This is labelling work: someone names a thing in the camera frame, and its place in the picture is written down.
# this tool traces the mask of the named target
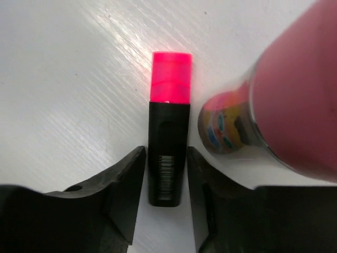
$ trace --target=white textured background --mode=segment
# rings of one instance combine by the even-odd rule
[[[206,94],[243,73],[313,0],[1,0],[0,183],[64,190],[147,144],[151,53],[194,55],[190,142]],[[220,168],[253,187],[316,184],[291,171]],[[188,188],[151,207],[132,253],[195,252]]]

